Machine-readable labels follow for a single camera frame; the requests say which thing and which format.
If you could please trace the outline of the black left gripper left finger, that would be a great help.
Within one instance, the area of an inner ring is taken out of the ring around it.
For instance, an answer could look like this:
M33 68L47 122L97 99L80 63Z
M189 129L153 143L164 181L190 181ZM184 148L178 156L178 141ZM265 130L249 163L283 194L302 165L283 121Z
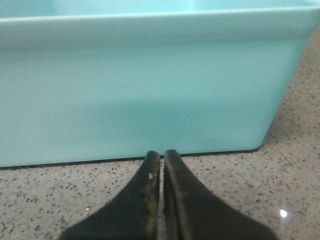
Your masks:
M110 202L67 228L61 240L155 240L158 234L160 155L149 151Z

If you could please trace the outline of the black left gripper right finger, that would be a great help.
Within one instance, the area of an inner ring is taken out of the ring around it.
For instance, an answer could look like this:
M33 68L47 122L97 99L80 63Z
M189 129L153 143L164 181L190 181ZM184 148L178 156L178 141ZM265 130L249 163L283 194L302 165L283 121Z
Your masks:
M176 150L164 155L164 216L170 240L276 240L267 226L210 192Z

